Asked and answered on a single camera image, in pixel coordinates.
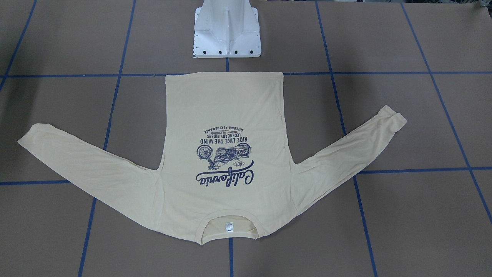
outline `gray floor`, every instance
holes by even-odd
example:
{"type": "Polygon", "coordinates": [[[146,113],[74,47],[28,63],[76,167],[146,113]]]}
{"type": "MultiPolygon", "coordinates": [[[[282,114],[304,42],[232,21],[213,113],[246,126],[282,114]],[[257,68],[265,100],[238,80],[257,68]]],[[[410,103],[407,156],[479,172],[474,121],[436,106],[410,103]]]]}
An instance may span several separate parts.
{"type": "Polygon", "coordinates": [[[0,276],[492,276],[486,9],[251,1],[263,54],[224,60],[191,56],[201,3],[0,0],[0,276]],[[385,104],[408,123],[276,233],[204,246],[141,227],[16,143],[50,123],[155,169],[164,75],[226,70],[285,73],[295,162],[385,104]]]}

